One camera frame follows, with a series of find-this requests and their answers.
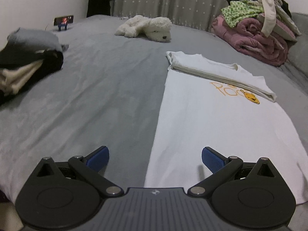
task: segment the green checkered fabric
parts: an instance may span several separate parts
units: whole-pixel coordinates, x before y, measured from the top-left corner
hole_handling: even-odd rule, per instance
[[[256,17],[258,14],[263,13],[263,7],[256,6],[248,0],[231,1],[230,5],[221,9],[226,23],[234,28],[241,20],[248,17]]]

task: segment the white plush dog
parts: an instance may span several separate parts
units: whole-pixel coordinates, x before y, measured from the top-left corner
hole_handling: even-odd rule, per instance
[[[145,33],[153,41],[168,42],[171,39],[171,26],[171,21],[166,17],[147,18],[136,15],[122,24],[115,35],[133,38]]]

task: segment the bed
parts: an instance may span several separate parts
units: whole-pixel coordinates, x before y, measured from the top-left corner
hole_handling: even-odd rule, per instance
[[[66,161],[102,145],[110,150],[107,179],[124,190],[144,186],[167,77],[166,51],[236,62],[263,75],[308,152],[308,94],[297,75],[238,53],[209,32],[173,25],[171,42],[158,43],[115,36],[122,23],[93,16],[55,31],[61,44],[69,44],[62,70],[0,107],[0,189],[10,200],[42,157]],[[290,227],[307,229],[307,213],[307,203],[298,206]]]

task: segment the pink blanket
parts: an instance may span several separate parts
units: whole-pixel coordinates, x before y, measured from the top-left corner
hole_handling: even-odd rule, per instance
[[[275,32],[267,38],[261,33],[262,26],[255,18],[245,18],[235,28],[230,28],[222,15],[212,23],[214,33],[238,52],[267,64],[280,66],[287,59],[287,43]]]

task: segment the yellow bear face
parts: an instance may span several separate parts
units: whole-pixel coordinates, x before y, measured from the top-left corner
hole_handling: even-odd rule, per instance
[[[258,98],[254,95],[254,94],[251,94],[251,93],[248,93],[248,92],[245,92],[244,90],[241,89],[241,92],[244,94],[244,96],[250,100],[251,102],[254,102],[256,104],[260,104]]]

